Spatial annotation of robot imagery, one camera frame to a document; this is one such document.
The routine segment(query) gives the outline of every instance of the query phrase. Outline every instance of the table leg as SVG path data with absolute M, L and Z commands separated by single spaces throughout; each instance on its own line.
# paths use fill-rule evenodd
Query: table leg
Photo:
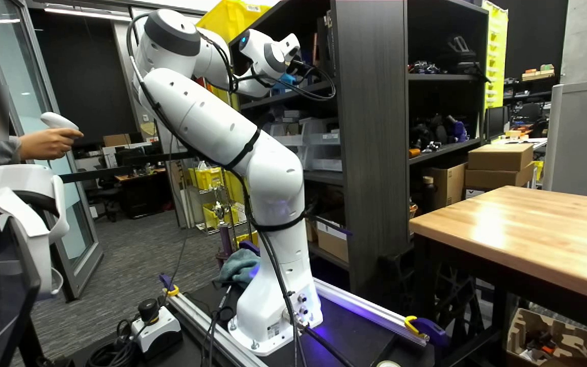
M 22 329 L 24 331 L 19 342 L 22 361 L 26 367 L 36 367 L 44 361 L 44 352 L 43 352 L 40 341 L 36 339 L 32 321 L 26 318 L 26 322 L 22 322 Z
M 440 251 L 430 238 L 415 240 L 415 280 L 414 280 L 414 311 L 415 316 L 437 318 L 434 294 L 440 277 Z

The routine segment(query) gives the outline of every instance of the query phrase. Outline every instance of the yellow box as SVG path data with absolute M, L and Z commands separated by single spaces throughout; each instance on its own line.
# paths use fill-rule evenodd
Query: yellow box
M 225 186 L 222 169 L 221 168 L 198 168 L 191 175 L 193 187 L 200 192 L 210 192 Z
M 242 190 L 242 183 L 238 181 L 238 178 L 232 175 L 231 171 L 225 171 L 225 178 L 226 178 L 229 197 L 232 201 L 242 201 L 245 204 L 245 190 Z
M 232 43 L 246 28 L 250 28 L 261 16 L 273 9 L 273 0 L 221 0 L 200 21 L 200 28 L 208 28 L 221 34 L 226 43 Z

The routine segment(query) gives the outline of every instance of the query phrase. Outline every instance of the metal shelf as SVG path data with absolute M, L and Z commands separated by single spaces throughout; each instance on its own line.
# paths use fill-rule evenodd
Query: metal shelf
M 320 84 L 305 85 L 301 89 L 304 91 L 323 91 L 323 89 L 328 89 L 330 85 L 333 85 L 333 81 L 320 81 Z M 275 104 L 275 102 L 294 100 L 294 97 L 304 97 L 304 95 L 299 95 L 296 91 L 278 94 L 278 95 L 271 95 L 271 97 L 262 97 L 262 100 L 256 100 L 256 102 L 242 104 L 238 111 L 246 113 L 246 111 L 253 111 L 253 108 L 262 108 L 262 106 L 269 106 L 269 104 Z
M 469 13 L 474 13 L 474 15 L 489 15 L 489 10 L 472 4 L 472 2 L 466 2 L 466 0 L 447 0 L 447 4 L 452 4 L 452 6 L 458 6 L 458 10 L 469 10 Z
M 474 81 L 469 74 L 408 74 L 409 81 Z
M 454 151 L 470 148 L 470 146 L 477 146 L 477 145 L 481 145 L 478 138 L 445 145 L 442 148 L 439 148 L 439 151 L 434 151 L 434 153 L 423 153 L 423 154 L 412 157 L 412 159 L 409 159 L 409 165 L 420 165 L 420 163 L 427 163 L 427 160 L 432 160 L 432 159 L 451 154 L 451 153 L 454 153 Z
M 307 181 L 342 186 L 342 171 L 305 171 Z
M 286 135 L 286 137 L 275 137 L 286 146 L 340 146 L 340 137 L 338 135 Z
M 320 247 L 314 244 L 314 243 L 309 243 L 309 252 L 316 254 L 316 256 L 320 256 L 320 259 L 324 259 L 324 261 L 328 261 L 328 263 L 333 263 L 333 264 L 337 264 L 337 268 L 340 268 L 340 270 L 345 270 L 345 271 L 351 271 L 351 268 L 349 268 L 347 261 L 335 256 L 333 252 L 320 248 Z
M 510 102 L 519 102 L 519 100 L 549 100 L 549 97 L 553 97 L 553 91 L 536 91 L 536 94 L 512 95 L 512 97 L 504 97 L 504 102 L 510 104 Z

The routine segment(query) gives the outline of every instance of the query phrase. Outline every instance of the shelving unit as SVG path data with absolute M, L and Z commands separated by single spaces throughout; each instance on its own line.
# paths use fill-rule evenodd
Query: shelving unit
M 286 137 L 292 148 L 305 145 L 338 145 L 342 171 L 305 169 L 305 190 L 337 187 L 342 192 L 342 216 L 349 234 L 349 254 L 355 261 L 340 261 L 320 247 L 309 252 L 330 264 L 345 270 L 351 289 L 367 295 L 370 289 L 396 294 L 398 280 L 381 280 L 379 261 L 403 252 L 408 243 L 408 201 L 418 169 L 464 154 L 477 146 L 477 125 L 483 113 L 486 74 L 462 74 L 456 70 L 456 55 L 447 37 L 460 33 L 474 51 L 481 67 L 487 10 L 464 0 L 379 0 L 370 2 L 327 2 L 284 0 L 273 16 L 256 28 L 273 38 L 298 33 L 305 38 L 314 33 L 317 16 L 333 9 L 335 30 L 335 75 L 338 97 L 316 106 L 289 91 L 266 100 L 245 100 L 241 113 L 253 120 L 281 108 L 299 108 L 309 115 L 337 117 L 340 138 L 298 141 Z M 408 74 L 409 62 L 432 62 L 447 74 Z M 333 81 L 311 84 L 305 89 L 327 91 Z M 409 159 L 412 117 L 434 113 L 466 117 L 470 141 L 451 142 L 434 153 Z

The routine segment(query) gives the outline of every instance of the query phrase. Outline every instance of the white robotic arm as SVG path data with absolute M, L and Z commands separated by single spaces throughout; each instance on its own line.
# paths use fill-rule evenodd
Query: white robotic arm
M 294 339 L 292 318 L 309 329 L 323 322 L 301 220 L 304 171 L 298 154 L 189 79 L 198 71 L 217 79 L 214 84 L 222 81 L 213 55 L 214 45 L 208 43 L 217 37 L 205 30 L 200 38 L 196 34 L 196 28 L 186 25 L 177 13 L 149 15 L 139 45 L 140 55 L 136 55 L 139 81 L 157 120 L 174 137 L 208 160 L 232 169 L 246 183 L 248 216 L 267 243 L 262 240 L 258 274 L 241 295 L 229 329 L 238 344 L 266 357 Z M 278 79 L 298 41 L 287 37 L 273 43 L 258 33 L 248 33 L 241 46 L 253 55 L 250 74 Z M 267 89 L 261 84 L 253 88 L 255 84 L 246 88 L 253 95 L 266 94 L 258 88 Z
M 287 74 L 292 60 L 299 53 L 294 33 L 275 43 L 258 30 L 246 30 L 238 41 L 238 51 L 250 60 L 242 75 L 232 74 L 231 51 L 221 34 L 196 28 L 175 10 L 157 10 L 146 16 L 134 62 L 140 74 L 165 67 L 250 97 L 267 95 L 271 85 L 294 85 Z

